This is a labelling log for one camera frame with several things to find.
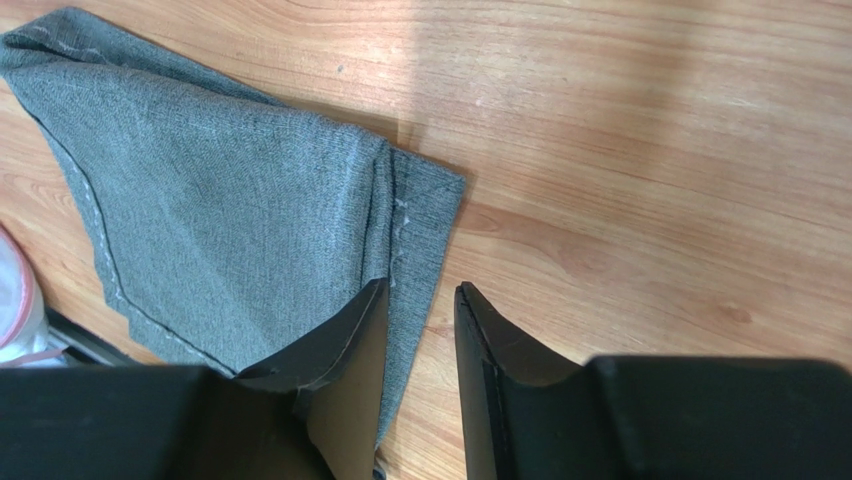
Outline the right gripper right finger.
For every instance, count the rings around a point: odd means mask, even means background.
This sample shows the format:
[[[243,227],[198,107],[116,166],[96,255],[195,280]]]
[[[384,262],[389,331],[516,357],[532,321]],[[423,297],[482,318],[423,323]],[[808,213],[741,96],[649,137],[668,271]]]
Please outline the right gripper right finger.
[[[455,292],[470,479],[626,479],[601,381],[505,318],[471,282]]]

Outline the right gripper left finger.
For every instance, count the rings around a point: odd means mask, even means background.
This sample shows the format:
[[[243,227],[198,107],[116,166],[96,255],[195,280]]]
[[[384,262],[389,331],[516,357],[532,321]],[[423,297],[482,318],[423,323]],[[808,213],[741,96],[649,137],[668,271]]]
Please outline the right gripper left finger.
[[[234,378],[193,380],[169,479],[369,479],[388,330],[389,283]]]

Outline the grey stitched cloth napkin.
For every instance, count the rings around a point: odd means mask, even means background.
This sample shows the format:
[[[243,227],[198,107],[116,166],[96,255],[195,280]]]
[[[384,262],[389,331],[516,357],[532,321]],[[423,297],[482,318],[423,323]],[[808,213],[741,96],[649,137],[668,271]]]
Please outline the grey stitched cloth napkin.
[[[193,380],[234,378],[389,283],[376,450],[399,409],[463,176],[63,8],[1,37],[106,303],[159,366],[1,378],[1,471],[169,479]]]

